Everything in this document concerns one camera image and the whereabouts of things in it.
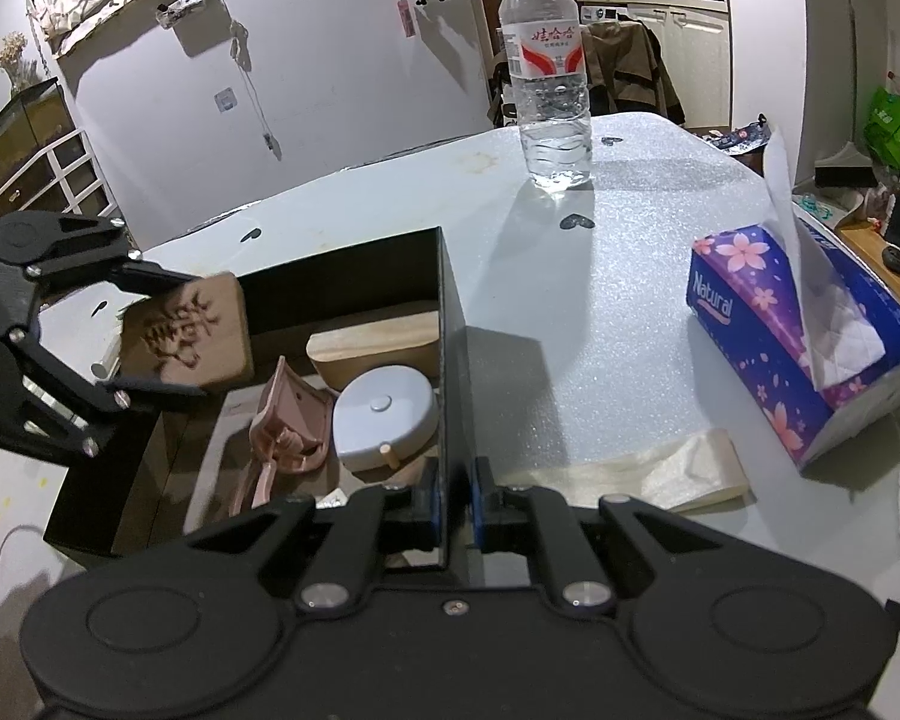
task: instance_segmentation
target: water bottle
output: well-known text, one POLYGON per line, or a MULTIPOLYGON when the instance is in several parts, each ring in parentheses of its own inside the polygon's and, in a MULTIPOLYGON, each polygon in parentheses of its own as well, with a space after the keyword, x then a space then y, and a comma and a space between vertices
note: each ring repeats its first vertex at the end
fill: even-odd
POLYGON ((530 176, 547 191, 583 184, 593 145, 576 2, 504 0, 500 23, 530 176))

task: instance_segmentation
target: tabletop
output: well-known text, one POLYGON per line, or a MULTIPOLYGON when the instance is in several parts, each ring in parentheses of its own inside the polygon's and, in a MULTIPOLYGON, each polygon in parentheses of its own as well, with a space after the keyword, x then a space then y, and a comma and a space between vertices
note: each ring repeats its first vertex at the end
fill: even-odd
MULTIPOLYGON (((477 449, 498 476, 722 427, 752 495, 697 519, 900 601, 900 424, 880 420, 801 476, 685 305, 693 240, 763 220, 762 179, 651 114, 593 128, 592 185, 565 193, 536 189, 516 130, 498 129, 328 175, 146 256, 240 275, 440 225, 468 326, 477 449), (572 224, 582 218, 593 226, 572 224)), ((42 343, 91 379, 132 299, 81 290, 41 314, 42 343)), ((0 451, 0 720, 36 701, 15 643, 26 607, 78 570, 40 538, 64 473, 0 451)), ((900 720, 900 644, 872 706, 900 720)))

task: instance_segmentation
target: fish tank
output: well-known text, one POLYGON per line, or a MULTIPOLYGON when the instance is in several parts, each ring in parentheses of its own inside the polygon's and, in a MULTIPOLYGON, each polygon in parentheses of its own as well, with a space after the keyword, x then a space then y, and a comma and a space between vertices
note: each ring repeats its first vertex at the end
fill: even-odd
POLYGON ((14 95, 0 112, 0 189, 41 148, 73 131, 74 120, 57 79, 14 95))

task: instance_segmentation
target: white lid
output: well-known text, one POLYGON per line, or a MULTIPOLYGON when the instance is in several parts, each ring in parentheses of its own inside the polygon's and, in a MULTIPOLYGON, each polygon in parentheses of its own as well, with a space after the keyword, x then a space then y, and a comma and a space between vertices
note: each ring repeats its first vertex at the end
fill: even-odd
POLYGON ((385 365, 350 382, 333 409, 337 457, 351 471, 384 466, 388 443, 405 460, 437 431, 439 409, 427 377, 406 365, 385 365))

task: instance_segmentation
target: green bag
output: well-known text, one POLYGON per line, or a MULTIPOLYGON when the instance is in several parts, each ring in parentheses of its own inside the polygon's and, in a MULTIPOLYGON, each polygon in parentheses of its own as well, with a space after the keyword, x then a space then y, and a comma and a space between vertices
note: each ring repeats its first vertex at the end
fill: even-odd
POLYGON ((900 95, 876 90, 864 138, 884 165, 900 172, 900 95))

